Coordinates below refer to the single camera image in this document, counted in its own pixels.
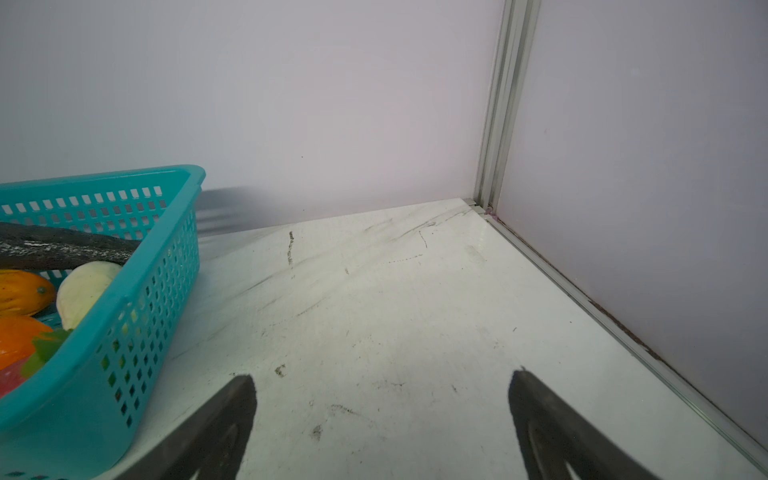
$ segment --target green toy leaf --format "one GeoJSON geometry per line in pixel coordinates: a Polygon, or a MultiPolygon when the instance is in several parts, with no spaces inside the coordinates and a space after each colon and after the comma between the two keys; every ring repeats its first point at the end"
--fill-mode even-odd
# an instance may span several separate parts
{"type": "Polygon", "coordinates": [[[45,362],[40,358],[40,355],[37,352],[32,353],[27,359],[27,362],[22,366],[20,373],[24,378],[29,379],[29,377],[37,373],[39,369],[43,368],[43,365],[45,365],[45,362]]]}
{"type": "Polygon", "coordinates": [[[53,332],[41,333],[32,339],[32,345],[43,362],[47,362],[58,352],[61,344],[69,337],[71,330],[57,329],[53,332]]]}
{"type": "Polygon", "coordinates": [[[72,333],[71,330],[57,329],[53,332],[41,333],[32,339],[35,353],[31,354],[23,365],[21,375],[28,379],[43,368],[43,365],[58,352],[70,333],[72,333]]]}

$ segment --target dirt stain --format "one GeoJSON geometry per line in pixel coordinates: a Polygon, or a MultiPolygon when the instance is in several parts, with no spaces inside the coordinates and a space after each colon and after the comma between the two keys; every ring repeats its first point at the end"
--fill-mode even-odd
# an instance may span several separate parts
{"type": "Polygon", "coordinates": [[[293,248],[293,231],[288,232],[288,237],[290,238],[290,241],[288,242],[288,266],[292,266],[293,258],[290,256],[290,249],[293,248]]]}
{"type": "Polygon", "coordinates": [[[320,436],[322,434],[323,434],[323,425],[321,424],[314,428],[312,433],[310,433],[310,437],[312,437],[312,440],[314,440],[315,442],[319,442],[320,436]]]}

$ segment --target orange toy fruit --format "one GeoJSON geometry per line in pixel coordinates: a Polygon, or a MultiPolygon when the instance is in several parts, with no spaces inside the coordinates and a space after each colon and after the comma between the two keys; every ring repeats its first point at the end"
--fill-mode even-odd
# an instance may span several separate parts
{"type": "Polygon", "coordinates": [[[52,331],[30,316],[0,316],[0,370],[35,353],[32,339],[52,331]]]}
{"type": "Polygon", "coordinates": [[[51,282],[24,270],[0,270],[0,316],[32,315],[56,298],[51,282]]]}

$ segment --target teal plastic basket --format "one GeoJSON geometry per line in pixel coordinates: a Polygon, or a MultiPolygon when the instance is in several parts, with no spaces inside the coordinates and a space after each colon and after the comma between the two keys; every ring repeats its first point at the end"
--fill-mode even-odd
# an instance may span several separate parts
{"type": "Polygon", "coordinates": [[[86,480],[128,450],[200,267],[204,178],[180,165],[0,185],[0,221],[141,240],[53,358],[0,399],[0,478],[86,480]]]}

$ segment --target basket rim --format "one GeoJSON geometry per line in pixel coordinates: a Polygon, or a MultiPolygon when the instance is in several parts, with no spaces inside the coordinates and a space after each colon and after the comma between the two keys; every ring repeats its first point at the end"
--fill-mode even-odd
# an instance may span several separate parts
{"type": "Polygon", "coordinates": [[[144,278],[147,265],[150,268],[154,267],[161,254],[168,248],[178,224],[184,221],[184,214],[187,209],[194,205],[194,200],[200,193],[200,185],[205,178],[205,170],[197,165],[171,165],[0,184],[0,188],[7,192],[31,186],[43,187],[45,185],[125,178],[179,170],[189,174],[184,185],[167,205],[152,231],[142,240],[134,254],[99,297],[78,328],[74,329],[59,351],[40,371],[0,399],[0,432],[13,428],[45,406],[55,397],[57,391],[75,378],[88,358],[94,355],[98,344],[103,340],[109,326],[114,322],[118,311],[129,306],[128,299],[133,297],[140,288],[141,285],[136,279],[144,278]]]}

